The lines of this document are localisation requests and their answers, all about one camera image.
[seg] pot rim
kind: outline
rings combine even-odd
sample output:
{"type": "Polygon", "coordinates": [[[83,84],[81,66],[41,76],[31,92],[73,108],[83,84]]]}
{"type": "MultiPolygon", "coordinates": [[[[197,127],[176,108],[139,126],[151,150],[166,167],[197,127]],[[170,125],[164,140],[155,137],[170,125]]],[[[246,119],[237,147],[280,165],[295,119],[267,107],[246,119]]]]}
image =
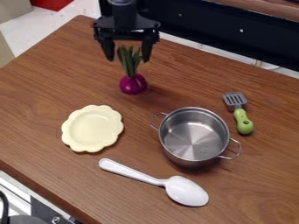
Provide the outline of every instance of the pot rim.
{"type": "Polygon", "coordinates": [[[217,114],[215,114],[214,112],[212,112],[211,110],[209,109],[206,109],[206,108],[198,108],[198,107],[185,107],[185,108],[178,108],[172,112],[170,112],[169,114],[167,114],[167,116],[161,121],[160,125],[159,125],[159,140],[160,140],[160,143],[161,145],[164,147],[164,149],[169,152],[172,156],[176,157],[176,158],[179,158],[179,159],[182,159],[184,161],[189,161],[189,162],[205,162],[205,161],[208,161],[208,160],[211,160],[211,159],[214,159],[214,158],[217,158],[219,155],[221,155],[227,148],[227,145],[229,143],[229,139],[230,139],[230,132],[229,132],[229,129],[228,129],[228,126],[226,124],[226,122],[217,114]],[[193,160],[193,159],[188,159],[188,158],[184,158],[184,157],[180,157],[174,153],[172,153],[169,149],[167,149],[167,147],[165,146],[165,144],[163,143],[162,141],[162,138],[161,138],[161,128],[163,127],[163,125],[165,124],[165,122],[173,115],[175,115],[176,113],[178,113],[179,111],[182,111],[182,110],[199,110],[199,111],[204,111],[210,115],[213,116],[213,118],[216,118],[218,119],[221,124],[223,124],[223,126],[225,127],[225,130],[227,132],[227,138],[226,138],[226,143],[223,147],[223,149],[217,154],[215,155],[214,157],[210,157],[208,159],[203,159],[203,160],[193,160]]]}

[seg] spoon handle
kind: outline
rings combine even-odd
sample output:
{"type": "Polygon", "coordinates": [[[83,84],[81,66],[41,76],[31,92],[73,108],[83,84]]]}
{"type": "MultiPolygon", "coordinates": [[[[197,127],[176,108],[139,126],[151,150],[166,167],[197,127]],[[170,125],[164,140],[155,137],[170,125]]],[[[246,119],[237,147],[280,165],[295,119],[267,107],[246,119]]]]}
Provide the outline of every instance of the spoon handle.
{"type": "Polygon", "coordinates": [[[148,183],[148,184],[151,184],[154,186],[164,186],[165,180],[153,178],[153,177],[146,175],[142,172],[128,168],[127,166],[125,166],[123,164],[118,164],[115,161],[108,159],[108,158],[101,159],[99,161],[99,167],[105,171],[120,174],[127,178],[137,179],[137,180],[140,180],[142,182],[145,182],[145,183],[148,183]]]}

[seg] spatula head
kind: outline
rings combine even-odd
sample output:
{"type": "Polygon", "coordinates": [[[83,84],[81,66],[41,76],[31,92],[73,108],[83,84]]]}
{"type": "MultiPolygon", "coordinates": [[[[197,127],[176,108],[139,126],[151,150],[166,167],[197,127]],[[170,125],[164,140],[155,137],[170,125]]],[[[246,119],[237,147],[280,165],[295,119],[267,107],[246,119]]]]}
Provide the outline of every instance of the spatula head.
{"type": "Polygon", "coordinates": [[[241,92],[223,94],[223,100],[229,107],[241,108],[247,104],[246,97],[241,92]]]}

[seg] green spatula handle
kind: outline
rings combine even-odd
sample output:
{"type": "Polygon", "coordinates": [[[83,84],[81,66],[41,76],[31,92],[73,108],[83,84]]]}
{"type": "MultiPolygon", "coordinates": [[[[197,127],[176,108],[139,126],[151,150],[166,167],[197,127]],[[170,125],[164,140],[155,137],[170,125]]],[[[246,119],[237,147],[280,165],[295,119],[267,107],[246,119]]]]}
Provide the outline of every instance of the green spatula handle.
{"type": "Polygon", "coordinates": [[[254,124],[248,119],[246,111],[244,109],[235,109],[233,112],[233,116],[237,121],[239,133],[246,135],[254,131],[254,124]]]}

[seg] pot handle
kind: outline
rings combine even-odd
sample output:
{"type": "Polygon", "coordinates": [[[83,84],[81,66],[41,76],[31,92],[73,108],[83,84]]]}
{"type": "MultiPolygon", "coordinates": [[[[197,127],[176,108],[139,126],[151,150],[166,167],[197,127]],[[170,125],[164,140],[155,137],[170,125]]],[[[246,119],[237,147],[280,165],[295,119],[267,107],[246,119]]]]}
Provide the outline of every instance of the pot handle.
{"type": "Polygon", "coordinates": [[[231,137],[230,137],[230,140],[232,140],[233,142],[235,142],[236,144],[239,145],[239,149],[238,149],[238,151],[236,152],[236,151],[234,151],[234,150],[230,150],[230,149],[228,149],[229,151],[231,151],[231,152],[234,154],[234,156],[233,156],[233,157],[218,156],[219,158],[225,158],[225,159],[230,159],[230,160],[232,160],[232,159],[238,157],[239,154],[241,153],[241,151],[242,151],[242,144],[241,144],[239,141],[237,141],[237,140],[235,140],[235,139],[233,139],[233,138],[231,138],[231,137]]]}
{"type": "Polygon", "coordinates": [[[158,113],[154,114],[154,115],[150,118],[150,122],[149,122],[150,127],[152,127],[152,128],[153,128],[154,130],[156,130],[156,131],[159,131],[159,129],[156,128],[156,127],[153,125],[153,122],[154,122],[156,116],[159,116],[159,115],[164,115],[164,116],[166,116],[167,114],[164,113],[164,112],[158,112],[158,113]]]}

